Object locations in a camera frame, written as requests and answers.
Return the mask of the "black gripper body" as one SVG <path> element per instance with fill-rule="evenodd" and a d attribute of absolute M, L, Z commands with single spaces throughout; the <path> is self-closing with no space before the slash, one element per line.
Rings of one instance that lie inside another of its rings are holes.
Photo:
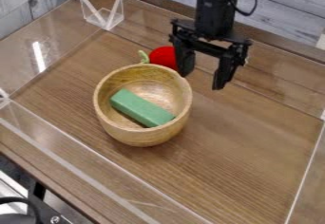
<path fill-rule="evenodd" d="M 179 38 L 191 47 L 193 53 L 204 53 L 217 60 L 224 53 L 231 53 L 235 56 L 239 65 L 244 66 L 248 48 L 252 45 L 252 41 L 250 39 L 238 37 L 232 32 L 230 32 L 224 38 L 215 38 L 216 41 L 230 44 L 227 47 L 222 47 L 212 44 L 212 39 L 205 38 L 201 34 L 193 31 L 192 21 L 187 19 L 172 19 L 171 26 L 172 30 L 168 35 L 168 40 L 172 43 L 172 46 L 173 39 Z"/>

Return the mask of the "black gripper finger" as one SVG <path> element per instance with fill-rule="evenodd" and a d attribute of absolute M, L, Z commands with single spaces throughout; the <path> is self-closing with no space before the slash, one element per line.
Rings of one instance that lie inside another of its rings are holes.
<path fill-rule="evenodd" d="M 239 63 L 231 53 L 224 53 L 219 58 L 217 69 L 212 74 L 212 90 L 220 90 L 232 80 Z"/>
<path fill-rule="evenodd" d="M 177 72 L 181 77 L 185 77 L 193 70 L 195 53 L 191 47 L 179 38 L 173 39 L 173 48 Z"/>

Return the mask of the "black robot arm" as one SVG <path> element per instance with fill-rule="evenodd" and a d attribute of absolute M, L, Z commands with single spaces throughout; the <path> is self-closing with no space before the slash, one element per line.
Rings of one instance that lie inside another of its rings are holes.
<path fill-rule="evenodd" d="M 235 12 L 250 16 L 250 11 L 238 8 L 238 0 L 196 0 L 193 20 L 172 19 L 168 41 L 175 49 L 176 71 L 185 77 L 193 70 L 195 52 L 217 59 L 212 74 L 212 90 L 219 90 L 232 80 L 238 66 L 244 66 L 248 47 L 252 42 L 235 35 L 232 25 Z"/>

